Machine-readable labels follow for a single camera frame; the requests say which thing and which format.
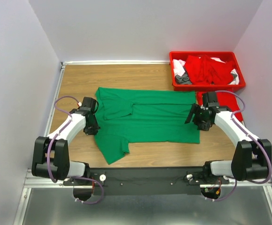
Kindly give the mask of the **green t shirt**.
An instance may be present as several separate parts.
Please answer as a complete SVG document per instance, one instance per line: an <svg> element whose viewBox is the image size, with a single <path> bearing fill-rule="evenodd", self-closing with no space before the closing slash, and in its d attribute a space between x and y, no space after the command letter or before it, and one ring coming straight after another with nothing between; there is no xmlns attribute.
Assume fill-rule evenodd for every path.
<svg viewBox="0 0 272 225"><path fill-rule="evenodd" d="M130 143L199 143L200 133L186 123L195 92L125 90L100 87L95 142L107 164L122 159Z"/></svg>

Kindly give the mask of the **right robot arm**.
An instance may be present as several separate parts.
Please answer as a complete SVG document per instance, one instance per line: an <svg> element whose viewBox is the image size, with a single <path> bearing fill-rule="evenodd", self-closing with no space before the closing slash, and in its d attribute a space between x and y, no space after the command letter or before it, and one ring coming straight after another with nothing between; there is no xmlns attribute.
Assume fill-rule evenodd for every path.
<svg viewBox="0 0 272 225"><path fill-rule="evenodd" d="M236 181L249 181L255 184L267 183L272 176L272 144L250 132L235 116L241 110L231 111L221 106L218 91L202 95L202 105L191 106L186 124L193 122L198 130L208 131L218 126L235 146L231 161L217 160L205 162L203 173L206 176L232 177Z"/></svg>

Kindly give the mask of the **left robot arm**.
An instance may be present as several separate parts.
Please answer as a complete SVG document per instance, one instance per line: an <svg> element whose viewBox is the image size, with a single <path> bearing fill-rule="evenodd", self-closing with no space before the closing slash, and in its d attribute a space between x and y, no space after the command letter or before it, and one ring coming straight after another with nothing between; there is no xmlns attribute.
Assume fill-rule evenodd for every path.
<svg viewBox="0 0 272 225"><path fill-rule="evenodd" d="M81 102L70 98L78 107L67 112L58 108L55 101L55 109L66 113L67 118L54 132L39 136L34 144L32 175L51 179L54 183L67 178L90 178L87 163L70 160L69 144L80 131L85 135L96 135L100 129L96 120L99 103L91 97L84 97Z"/></svg>

